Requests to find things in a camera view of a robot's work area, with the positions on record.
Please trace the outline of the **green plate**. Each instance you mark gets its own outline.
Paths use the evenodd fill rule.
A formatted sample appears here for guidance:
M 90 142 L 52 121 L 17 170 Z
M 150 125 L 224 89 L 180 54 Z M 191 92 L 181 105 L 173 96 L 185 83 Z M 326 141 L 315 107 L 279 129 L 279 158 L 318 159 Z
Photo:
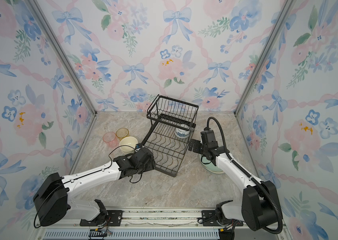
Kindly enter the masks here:
M 216 175 L 223 175 L 224 171 L 215 166 L 211 161 L 209 161 L 205 156 L 199 157 L 202 166 L 210 173 Z

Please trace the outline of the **blue floral bowl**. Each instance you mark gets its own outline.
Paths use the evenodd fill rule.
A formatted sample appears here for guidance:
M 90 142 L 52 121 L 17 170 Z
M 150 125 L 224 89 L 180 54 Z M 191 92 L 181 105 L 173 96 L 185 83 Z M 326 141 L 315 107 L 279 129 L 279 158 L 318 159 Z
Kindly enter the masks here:
M 180 129 L 180 128 L 176 128 L 175 129 L 175 135 L 179 139 L 187 139 L 190 136 L 190 130 L 183 130 L 183 129 Z

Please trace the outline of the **black wire dish rack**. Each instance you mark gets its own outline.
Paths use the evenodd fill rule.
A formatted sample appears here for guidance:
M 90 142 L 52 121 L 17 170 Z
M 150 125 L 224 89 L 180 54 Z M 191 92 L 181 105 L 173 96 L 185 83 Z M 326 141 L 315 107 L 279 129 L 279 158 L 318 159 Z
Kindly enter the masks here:
M 176 177 L 189 141 L 196 128 L 196 117 L 199 106 L 158 95 L 147 110 L 147 119 L 151 127 L 142 145 L 154 154 L 156 170 Z M 187 139 L 179 139 L 175 129 L 190 130 Z

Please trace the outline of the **yellow glass cup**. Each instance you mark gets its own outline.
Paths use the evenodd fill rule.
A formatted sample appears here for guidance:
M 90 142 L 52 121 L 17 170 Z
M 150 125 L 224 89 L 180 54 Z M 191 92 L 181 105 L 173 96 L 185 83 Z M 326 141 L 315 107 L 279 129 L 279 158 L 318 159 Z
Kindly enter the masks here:
M 130 132 L 127 128 L 120 128 L 116 131 L 116 137 L 121 141 L 122 139 L 128 137 Z

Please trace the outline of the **pink glass cup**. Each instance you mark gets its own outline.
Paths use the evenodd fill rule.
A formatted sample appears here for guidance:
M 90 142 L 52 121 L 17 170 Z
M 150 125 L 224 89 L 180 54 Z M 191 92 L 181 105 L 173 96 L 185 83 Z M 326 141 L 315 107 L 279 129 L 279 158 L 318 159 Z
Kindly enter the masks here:
M 116 148 L 119 146 L 119 139 L 114 132 L 108 132 L 103 135 L 103 141 L 109 148 Z

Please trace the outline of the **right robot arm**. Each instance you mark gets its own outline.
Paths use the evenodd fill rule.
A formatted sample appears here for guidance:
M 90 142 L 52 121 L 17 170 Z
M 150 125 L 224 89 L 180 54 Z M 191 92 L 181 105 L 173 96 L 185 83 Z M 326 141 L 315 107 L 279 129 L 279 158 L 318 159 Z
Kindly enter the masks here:
M 248 172 L 225 146 L 219 146 L 214 131 L 206 128 L 201 140 L 190 140 L 188 150 L 206 158 L 221 169 L 240 189 L 240 204 L 225 201 L 216 205 L 216 220 L 221 225 L 239 221 L 253 231 L 265 230 L 280 234 L 283 230 L 283 215 L 276 186 Z

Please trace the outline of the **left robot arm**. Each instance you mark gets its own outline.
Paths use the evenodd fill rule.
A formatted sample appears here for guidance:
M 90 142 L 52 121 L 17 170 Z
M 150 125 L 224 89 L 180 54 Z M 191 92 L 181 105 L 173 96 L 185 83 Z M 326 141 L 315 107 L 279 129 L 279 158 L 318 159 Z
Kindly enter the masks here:
M 79 201 L 75 197 L 107 182 L 114 182 L 155 169 L 154 154 L 146 147 L 119 156 L 100 167 L 73 175 L 49 175 L 33 197 L 35 228 L 48 227 L 63 219 L 80 220 L 84 227 L 104 226 L 110 220 L 100 200 Z

